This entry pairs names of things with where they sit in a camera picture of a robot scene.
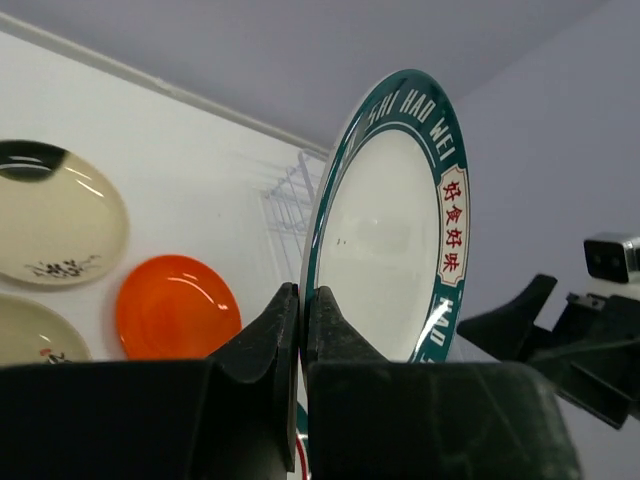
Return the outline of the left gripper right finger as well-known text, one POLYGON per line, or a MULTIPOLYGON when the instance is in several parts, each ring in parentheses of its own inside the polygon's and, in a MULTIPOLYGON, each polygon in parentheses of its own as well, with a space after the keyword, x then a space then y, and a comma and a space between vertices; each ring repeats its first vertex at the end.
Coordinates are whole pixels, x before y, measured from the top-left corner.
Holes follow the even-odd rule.
POLYGON ((326 287, 307 317, 308 461, 316 479, 578 479, 543 376, 514 363, 382 358, 326 287))

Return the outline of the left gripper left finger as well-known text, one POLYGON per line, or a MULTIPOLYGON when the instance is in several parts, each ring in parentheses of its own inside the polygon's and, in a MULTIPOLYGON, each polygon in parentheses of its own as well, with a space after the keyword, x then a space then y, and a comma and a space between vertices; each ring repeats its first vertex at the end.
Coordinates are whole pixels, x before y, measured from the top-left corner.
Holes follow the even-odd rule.
POLYGON ((1 371, 5 479, 283 479, 296 456, 297 308, 285 283, 198 360, 1 371))

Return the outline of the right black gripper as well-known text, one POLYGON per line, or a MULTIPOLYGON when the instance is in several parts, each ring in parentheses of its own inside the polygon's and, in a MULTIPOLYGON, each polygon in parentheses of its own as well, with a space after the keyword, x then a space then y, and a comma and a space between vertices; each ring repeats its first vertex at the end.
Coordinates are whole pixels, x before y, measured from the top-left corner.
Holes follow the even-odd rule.
POLYGON ((536 275, 506 304, 460 322, 457 335, 499 361, 529 360, 563 399, 620 429, 639 416, 639 301, 570 294, 549 331, 534 322, 556 284, 536 275))

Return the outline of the white plate dark green rim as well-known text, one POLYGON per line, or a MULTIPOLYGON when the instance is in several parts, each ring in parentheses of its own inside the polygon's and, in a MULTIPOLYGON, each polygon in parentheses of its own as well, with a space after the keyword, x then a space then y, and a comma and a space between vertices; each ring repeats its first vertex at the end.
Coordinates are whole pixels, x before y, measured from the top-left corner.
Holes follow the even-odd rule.
POLYGON ((470 217, 465 146, 447 95, 419 70, 387 76, 348 120, 315 196, 300 278, 306 395, 307 317, 322 287, 382 358, 445 363, 470 217))

